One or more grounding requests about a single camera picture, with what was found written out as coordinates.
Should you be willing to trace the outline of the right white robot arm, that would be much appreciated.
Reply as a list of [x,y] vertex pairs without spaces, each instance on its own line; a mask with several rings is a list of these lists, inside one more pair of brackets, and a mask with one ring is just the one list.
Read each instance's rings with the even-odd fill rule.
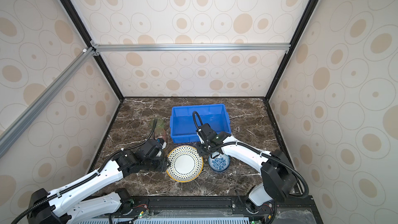
[[304,199],[309,196],[309,186],[304,177],[293,168],[286,155],[280,151],[261,150],[239,141],[226,132],[216,133],[203,123],[198,112],[192,114],[196,133],[200,139],[198,153],[217,158],[226,155],[244,162],[258,171],[262,183],[253,187],[247,195],[245,206],[252,213],[264,203],[275,200],[285,202],[291,196]]

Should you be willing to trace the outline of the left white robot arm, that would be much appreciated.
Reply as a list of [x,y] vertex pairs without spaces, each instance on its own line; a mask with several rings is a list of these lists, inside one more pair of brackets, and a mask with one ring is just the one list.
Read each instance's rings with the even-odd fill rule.
[[136,146],[112,153],[93,172],[63,187],[31,195],[29,207],[13,223],[27,218],[30,224],[72,224],[99,215],[126,215],[134,208],[134,200],[125,188],[102,197],[90,196],[106,186],[141,171],[166,172],[170,161],[165,155],[166,141],[156,138],[152,130],[147,139]]

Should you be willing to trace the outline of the yellow rimmed polka dot plate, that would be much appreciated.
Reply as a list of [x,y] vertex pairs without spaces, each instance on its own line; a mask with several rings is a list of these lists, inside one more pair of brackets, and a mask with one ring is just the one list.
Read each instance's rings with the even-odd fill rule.
[[171,165],[166,172],[171,179],[180,183],[195,180],[203,170],[204,160],[193,146],[182,145],[174,148],[168,159]]

